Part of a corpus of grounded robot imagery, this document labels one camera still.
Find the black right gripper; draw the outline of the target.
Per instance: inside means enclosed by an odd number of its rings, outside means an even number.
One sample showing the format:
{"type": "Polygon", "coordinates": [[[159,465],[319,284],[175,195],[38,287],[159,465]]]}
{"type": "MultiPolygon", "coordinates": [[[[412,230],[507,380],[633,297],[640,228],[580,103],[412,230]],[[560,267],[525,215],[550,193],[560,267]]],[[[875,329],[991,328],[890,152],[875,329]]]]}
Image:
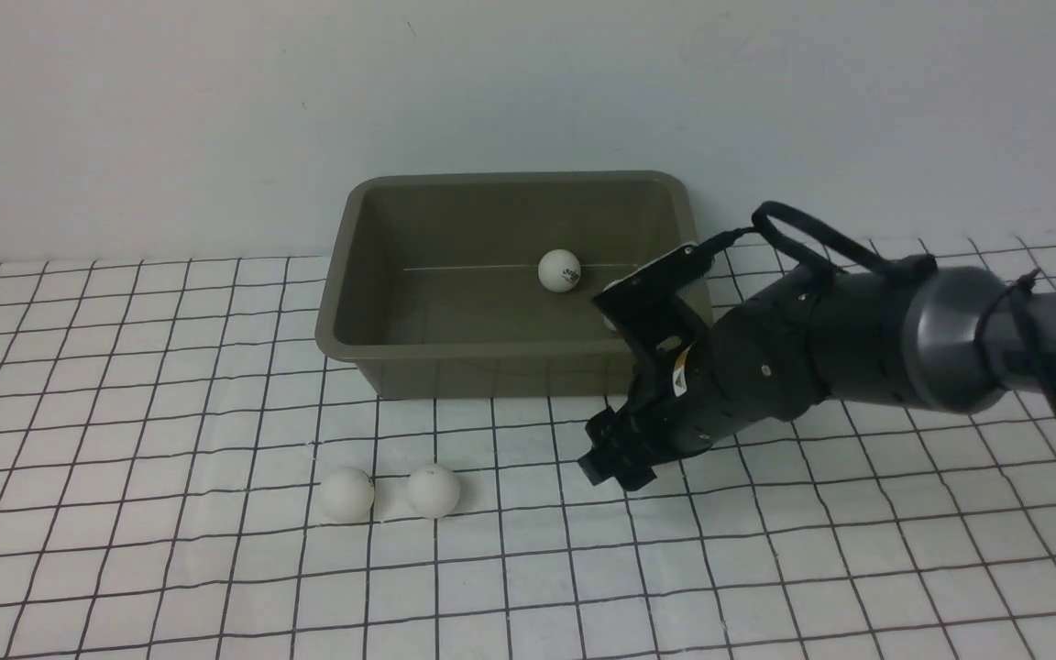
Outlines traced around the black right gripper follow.
{"type": "Polygon", "coordinates": [[[800,342],[747,335],[701,338],[659,383],[656,401],[605,408],[584,425],[590,449],[577,463],[593,486],[640,491],[659,461],[701,454],[765,419],[792,421],[827,393],[800,342]]]}

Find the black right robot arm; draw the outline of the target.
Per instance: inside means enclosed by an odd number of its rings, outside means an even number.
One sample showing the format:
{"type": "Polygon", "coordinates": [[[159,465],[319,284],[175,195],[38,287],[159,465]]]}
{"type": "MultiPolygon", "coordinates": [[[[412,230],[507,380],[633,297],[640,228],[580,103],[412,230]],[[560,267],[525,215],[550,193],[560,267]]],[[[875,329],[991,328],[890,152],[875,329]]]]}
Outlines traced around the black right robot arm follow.
{"type": "Polygon", "coordinates": [[[977,267],[892,285],[796,267],[690,342],[640,360],[627,401],[586,430],[579,466],[624,491],[767,419],[828,400],[980,413],[1010,391],[1056,390],[1056,293],[977,267]]]}

